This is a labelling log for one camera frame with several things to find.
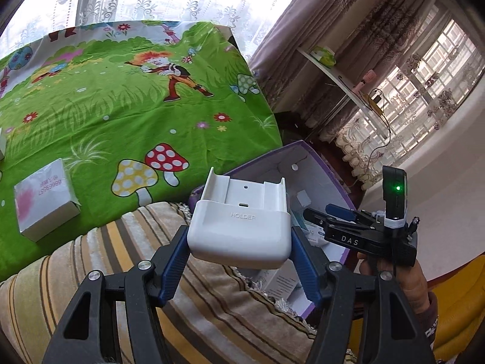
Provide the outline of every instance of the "green bed sheet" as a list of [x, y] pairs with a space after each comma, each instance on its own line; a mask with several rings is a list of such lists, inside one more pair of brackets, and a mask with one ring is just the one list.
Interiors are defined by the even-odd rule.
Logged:
[[[281, 146], [229, 36], [207, 22], [103, 23], [0, 60], [0, 281], [140, 204], [185, 200], [212, 166]], [[34, 243], [19, 233], [14, 186], [58, 158], [81, 214]]]

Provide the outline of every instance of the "striped fabric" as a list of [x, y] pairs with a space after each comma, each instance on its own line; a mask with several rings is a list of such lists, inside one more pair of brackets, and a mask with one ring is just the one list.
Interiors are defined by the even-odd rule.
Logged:
[[[26, 364], [42, 362], [64, 309], [86, 274], [127, 271], [168, 244], [187, 218], [157, 203], [57, 249], [0, 286], [0, 326]], [[117, 304], [123, 362], [132, 364], [124, 304]], [[177, 364], [304, 363], [314, 335], [249, 291], [230, 267], [190, 257], [173, 300], [158, 310]]]

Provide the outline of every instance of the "purple curtain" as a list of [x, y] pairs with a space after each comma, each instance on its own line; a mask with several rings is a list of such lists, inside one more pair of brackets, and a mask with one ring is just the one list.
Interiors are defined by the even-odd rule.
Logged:
[[[377, 80], [362, 89], [370, 91], [389, 74], [411, 43], [430, 12], [435, 0], [381, 0], [359, 25], [336, 53], [337, 67], [353, 83], [357, 83], [370, 69], [377, 74]], [[303, 118], [313, 105], [326, 106], [331, 100], [321, 97], [307, 97], [298, 109]], [[340, 129], [345, 126], [358, 107], [349, 102], [323, 129], [320, 139], [332, 141]]]
[[249, 62], [270, 106], [307, 61], [310, 50], [355, 0], [293, 0]]

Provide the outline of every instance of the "human hand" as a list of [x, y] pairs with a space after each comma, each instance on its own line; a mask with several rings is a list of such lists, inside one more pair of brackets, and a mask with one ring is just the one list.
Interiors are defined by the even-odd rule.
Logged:
[[[362, 275], [372, 275], [372, 268], [370, 267], [367, 255], [358, 253], [357, 258], [364, 260], [359, 267], [359, 271]], [[377, 269], [379, 272], [389, 271], [392, 273], [392, 263], [385, 259], [377, 260]], [[416, 260], [414, 267], [401, 267], [396, 269], [396, 279], [401, 287], [402, 291], [406, 295], [411, 309], [416, 315], [426, 311], [429, 306], [428, 298], [428, 283], [424, 277], [423, 270]]]

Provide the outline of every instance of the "table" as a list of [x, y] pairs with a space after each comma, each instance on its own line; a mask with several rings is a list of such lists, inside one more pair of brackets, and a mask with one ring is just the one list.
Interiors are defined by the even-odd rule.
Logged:
[[336, 86], [340, 87], [344, 92], [344, 96], [339, 100], [338, 103], [335, 104], [335, 106], [333, 106], [331, 110], [328, 111], [328, 113], [319, 122], [319, 124], [314, 127], [314, 129], [310, 132], [309, 136], [307, 136], [306, 140], [309, 140], [317, 135], [323, 129], [323, 127], [325, 127], [325, 125], [327, 125], [328, 122], [330, 122], [336, 116], [336, 114], [342, 110], [342, 108], [345, 106], [345, 104], [347, 104], [349, 100], [353, 101], [353, 103], [356, 104], [363, 112], [363, 114], [372, 122], [372, 124], [377, 129], [377, 132], [381, 135], [382, 139], [387, 139], [389, 133], [387, 132], [387, 128], [385, 127], [381, 118], [374, 111], [370, 110], [362, 102], [360, 97], [358, 97], [354, 92], [351, 91], [351, 88], [353, 88], [354, 86], [351, 81], [349, 81], [338, 69], [336, 69], [335, 67], [328, 68], [324, 66], [314, 57], [305, 52], [302, 48], [298, 47], [297, 51], [300, 52], [315, 66], [317, 66], [320, 71], [327, 75], [329, 79], [331, 79], [336, 84]]

